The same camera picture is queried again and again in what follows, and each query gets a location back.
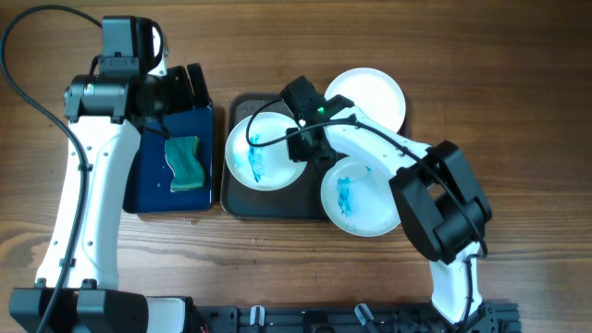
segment wooden table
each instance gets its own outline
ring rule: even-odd
[[[3,3],[0,27],[41,2]],[[85,3],[96,18],[156,20],[170,66],[202,64],[220,142],[239,93],[278,92],[300,75],[323,91],[349,68],[387,72],[411,101],[413,138],[461,146],[490,200],[485,298],[519,303],[524,332],[592,329],[590,2]],[[65,87],[100,45],[93,25],[46,12],[18,26],[7,60],[22,88],[63,117]],[[19,332],[8,296],[32,286],[43,260],[67,140],[4,80],[0,88],[0,331]],[[426,260],[400,228],[364,239],[330,223],[238,221],[215,204],[124,214],[118,246],[122,290],[200,305],[428,302],[432,291]]]

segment dark serving tray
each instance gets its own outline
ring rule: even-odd
[[[228,135],[243,119],[252,115],[261,105],[278,99],[277,94],[244,93],[232,101],[228,117]],[[292,117],[283,103],[266,109]],[[407,133],[407,119],[400,135]],[[224,210],[241,219],[315,219],[328,220],[321,204],[321,182],[333,165],[316,166],[308,163],[304,172],[289,186],[277,191],[255,191],[236,180],[224,163],[220,202]]]

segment green sponge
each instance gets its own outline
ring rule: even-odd
[[[166,162],[175,175],[170,182],[171,191],[195,190],[204,186],[204,168],[197,161],[199,142],[200,139],[195,136],[166,140]]]

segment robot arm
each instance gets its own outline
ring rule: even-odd
[[[84,280],[93,279],[97,288],[116,290],[120,207],[131,162],[140,146],[140,133],[128,121],[114,124],[110,117],[81,117],[77,123],[70,124],[70,128],[86,147],[92,169],[89,171],[87,205],[73,256],[76,262],[69,269],[64,287],[80,288]],[[54,235],[35,279],[44,282],[48,288],[56,286],[62,269],[60,260],[72,230],[79,186],[79,159],[70,143]]]
[[[359,107],[341,96],[329,101],[319,97],[312,83],[304,77],[288,85],[280,95],[297,121],[304,120],[307,125],[314,125],[331,120],[353,119],[354,115],[355,121],[407,147],[425,165],[436,170],[454,190],[483,235],[485,223],[491,218],[491,210],[466,159],[454,144],[443,142],[437,147],[430,147],[403,138],[376,124]],[[473,231],[459,208],[452,204],[450,195],[443,194],[434,202],[428,188],[436,185],[436,180],[414,159],[376,133],[352,125],[330,125],[323,129],[323,132],[311,130],[312,133],[303,133],[302,138],[297,136],[295,140],[289,140],[290,158],[312,158],[318,154],[318,147],[323,147],[321,142],[327,141],[328,146],[336,152],[353,156],[385,174],[390,179],[390,188],[405,234],[430,261],[434,307],[449,323],[459,323],[465,312],[469,297],[468,285],[471,282],[473,302],[469,314],[476,311],[482,303],[482,297],[477,289],[475,259],[472,257],[471,260],[470,281],[464,261],[468,255],[478,252],[479,243],[475,241]]]

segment white plate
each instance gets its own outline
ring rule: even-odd
[[[333,223],[356,236],[380,236],[401,222],[387,177],[350,156],[325,174],[321,203]]]
[[[325,98],[340,94],[376,123],[397,132],[405,120],[405,97],[399,84],[389,75],[372,68],[355,68],[336,77]]]
[[[306,162],[292,162],[286,141],[262,148],[247,143],[247,123],[243,119],[226,142],[226,164],[232,176],[244,186],[258,191],[274,191],[290,185],[306,168]],[[255,143],[269,142],[296,127],[294,120],[276,112],[262,112],[251,125],[249,135]]]

